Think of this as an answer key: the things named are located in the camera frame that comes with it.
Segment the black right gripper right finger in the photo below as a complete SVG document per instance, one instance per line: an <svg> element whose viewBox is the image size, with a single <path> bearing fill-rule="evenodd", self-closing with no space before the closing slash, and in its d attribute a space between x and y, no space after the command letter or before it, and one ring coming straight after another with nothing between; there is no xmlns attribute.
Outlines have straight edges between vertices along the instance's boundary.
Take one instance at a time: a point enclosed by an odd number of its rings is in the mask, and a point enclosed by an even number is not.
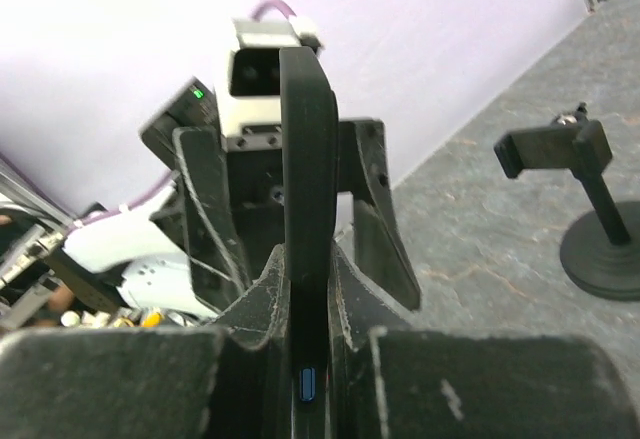
<svg viewBox="0 0 640 439"><path fill-rule="evenodd" d="M612 360L576 336L416 329L340 249L329 282L338 438L635 438Z"/></svg>

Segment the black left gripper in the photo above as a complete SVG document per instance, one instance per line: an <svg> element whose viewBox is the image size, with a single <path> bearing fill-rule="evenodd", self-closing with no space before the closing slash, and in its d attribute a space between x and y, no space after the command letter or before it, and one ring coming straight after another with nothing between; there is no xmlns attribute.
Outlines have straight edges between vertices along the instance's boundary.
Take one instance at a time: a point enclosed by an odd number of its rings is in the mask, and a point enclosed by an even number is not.
<svg viewBox="0 0 640 439"><path fill-rule="evenodd" d="M281 138L230 137L226 155L214 128L178 128L173 144L193 291L204 304L230 304L250 286L248 260L252 269L262 269L273 247L284 242ZM382 121L339 124L338 182L353 198L357 267L406 309L419 309L421 291L398 229Z"/></svg>

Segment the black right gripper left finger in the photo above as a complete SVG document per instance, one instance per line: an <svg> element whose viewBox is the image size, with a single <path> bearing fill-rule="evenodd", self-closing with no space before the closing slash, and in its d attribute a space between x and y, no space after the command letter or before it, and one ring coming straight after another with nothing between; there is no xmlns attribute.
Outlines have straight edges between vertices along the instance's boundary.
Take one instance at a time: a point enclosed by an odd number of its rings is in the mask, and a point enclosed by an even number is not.
<svg viewBox="0 0 640 439"><path fill-rule="evenodd" d="M210 326L11 333L1 342L1 434L287 438L288 299L277 246Z"/></svg>

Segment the black smartphone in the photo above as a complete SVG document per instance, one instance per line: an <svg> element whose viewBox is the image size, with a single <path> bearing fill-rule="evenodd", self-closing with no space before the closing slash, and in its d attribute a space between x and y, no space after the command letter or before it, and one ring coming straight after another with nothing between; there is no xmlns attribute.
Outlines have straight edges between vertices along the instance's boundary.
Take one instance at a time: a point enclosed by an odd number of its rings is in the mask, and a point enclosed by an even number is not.
<svg viewBox="0 0 640 439"><path fill-rule="evenodd" d="M285 276L290 282L293 429L325 435L329 358L327 289L336 223L338 116L308 47L280 52Z"/></svg>

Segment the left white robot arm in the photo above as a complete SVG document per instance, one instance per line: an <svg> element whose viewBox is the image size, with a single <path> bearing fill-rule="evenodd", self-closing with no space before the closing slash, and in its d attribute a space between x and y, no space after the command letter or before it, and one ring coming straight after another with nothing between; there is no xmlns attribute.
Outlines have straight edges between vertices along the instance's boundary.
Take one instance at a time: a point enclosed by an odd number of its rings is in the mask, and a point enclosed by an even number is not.
<svg viewBox="0 0 640 439"><path fill-rule="evenodd" d="M192 79L142 129L142 142L169 168L178 168L174 130L219 123L215 94ZM272 249L285 239L282 205L282 155L279 123L249 124L221 148L226 179L214 195L227 199L217 220L234 226L244 268L252 279L262 272ZM402 243L388 185L384 125L374 119L350 119L339 128L338 182L353 198L357 267L404 307L420 306L420 292ZM195 296L185 292L184 276L170 286L142 286L131 270L116 270L140 258L185 260L181 196L174 177L161 181L147 198L118 212L98 211L74 226L64 241L65 257L117 289L132 307L158 306L199 312Z"/></svg>

